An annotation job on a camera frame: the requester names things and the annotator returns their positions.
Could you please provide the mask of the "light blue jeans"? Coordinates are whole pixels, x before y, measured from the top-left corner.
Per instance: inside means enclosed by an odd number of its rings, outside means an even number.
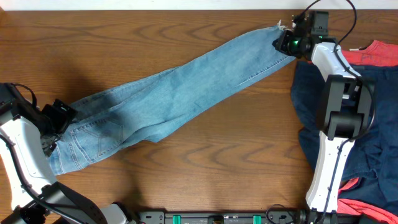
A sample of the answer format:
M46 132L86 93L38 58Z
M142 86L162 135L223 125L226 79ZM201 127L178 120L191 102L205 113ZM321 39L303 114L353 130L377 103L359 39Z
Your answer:
M202 112L280 70L283 25L257 29L174 68L84 97L49 157L55 175L86 168L140 141L159 142Z

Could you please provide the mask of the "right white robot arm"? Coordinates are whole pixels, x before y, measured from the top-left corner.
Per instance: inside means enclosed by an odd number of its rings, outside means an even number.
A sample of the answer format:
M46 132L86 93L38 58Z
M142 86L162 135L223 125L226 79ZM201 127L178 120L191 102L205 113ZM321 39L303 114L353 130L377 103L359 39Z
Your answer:
M374 87L350 67L340 43L328 35L329 13L309 11L293 16L293 28L274 41L279 52L306 58L317 66L325 87L316 113L319 153L307 209L293 223L337 223L338 189L355 140L364 136L376 115Z

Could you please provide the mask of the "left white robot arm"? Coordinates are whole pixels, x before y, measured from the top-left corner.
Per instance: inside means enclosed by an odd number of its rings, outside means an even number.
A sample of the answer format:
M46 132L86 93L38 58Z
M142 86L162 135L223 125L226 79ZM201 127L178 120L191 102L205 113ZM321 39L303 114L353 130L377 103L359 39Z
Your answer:
M1 84L1 159L12 193L12 213L3 223L133 223L123 204L99 208L93 201L60 183L47 158L76 111L60 100L40 110L37 98L27 100L18 83Z

